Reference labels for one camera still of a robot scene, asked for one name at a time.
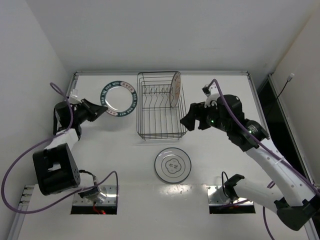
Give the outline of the dark green lettered rim plate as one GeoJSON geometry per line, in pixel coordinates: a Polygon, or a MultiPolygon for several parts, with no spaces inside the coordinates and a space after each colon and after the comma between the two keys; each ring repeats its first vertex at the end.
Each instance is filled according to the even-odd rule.
{"type": "Polygon", "coordinates": [[[106,112],[114,117],[130,115],[138,104],[135,88],[125,81],[112,81],[100,93],[100,104],[107,107],[106,112]]]}

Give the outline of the orange sunburst plate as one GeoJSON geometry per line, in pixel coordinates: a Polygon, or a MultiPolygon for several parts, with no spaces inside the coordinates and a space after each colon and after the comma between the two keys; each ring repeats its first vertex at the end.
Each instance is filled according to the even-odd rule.
{"type": "Polygon", "coordinates": [[[172,77],[169,91],[170,107],[175,108],[181,95],[181,73],[176,71],[172,77]]]}

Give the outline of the white plate green rim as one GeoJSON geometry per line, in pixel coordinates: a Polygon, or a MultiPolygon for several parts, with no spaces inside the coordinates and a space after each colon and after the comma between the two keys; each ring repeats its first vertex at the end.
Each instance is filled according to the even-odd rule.
{"type": "Polygon", "coordinates": [[[179,184],[190,175],[192,162],[189,155],[177,147],[168,147],[160,151],[154,160],[157,177],[167,184],[179,184]]]}

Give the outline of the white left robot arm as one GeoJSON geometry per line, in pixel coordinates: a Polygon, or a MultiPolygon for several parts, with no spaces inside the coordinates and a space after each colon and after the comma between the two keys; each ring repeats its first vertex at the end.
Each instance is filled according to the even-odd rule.
{"type": "Polygon", "coordinates": [[[76,104],[65,101],[54,106],[54,139],[43,150],[32,155],[33,165],[41,193],[45,196],[77,188],[80,172],[72,155],[72,148],[82,135],[81,124],[93,122],[108,110],[86,99],[76,104]]]}

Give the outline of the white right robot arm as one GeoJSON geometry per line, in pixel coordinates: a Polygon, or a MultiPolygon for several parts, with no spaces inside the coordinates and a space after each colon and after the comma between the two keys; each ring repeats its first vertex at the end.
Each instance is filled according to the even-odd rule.
{"type": "Polygon", "coordinates": [[[250,158],[255,160],[275,183],[270,189],[235,174],[221,187],[227,201],[247,198],[274,212],[288,228],[300,230],[320,209],[320,197],[298,177],[276,147],[267,131],[256,121],[245,118],[240,99],[231,94],[205,102],[192,103],[180,120],[189,131],[216,128],[250,158]]]}

